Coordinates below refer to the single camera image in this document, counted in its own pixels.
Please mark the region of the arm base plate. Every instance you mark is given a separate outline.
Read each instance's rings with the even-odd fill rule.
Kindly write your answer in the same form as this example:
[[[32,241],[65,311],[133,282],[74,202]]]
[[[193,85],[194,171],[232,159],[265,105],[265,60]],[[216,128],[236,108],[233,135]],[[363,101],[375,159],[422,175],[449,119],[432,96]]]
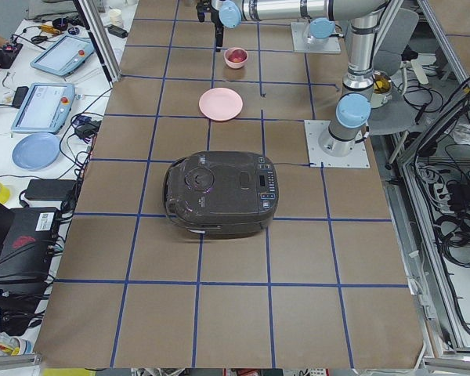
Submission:
[[[316,168],[369,168],[361,131],[350,141],[339,141],[329,132],[330,121],[304,120],[309,164]]]
[[[291,36],[295,52],[316,54],[339,54],[341,47],[332,32],[326,38],[316,38],[312,33],[313,22],[292,22]]]

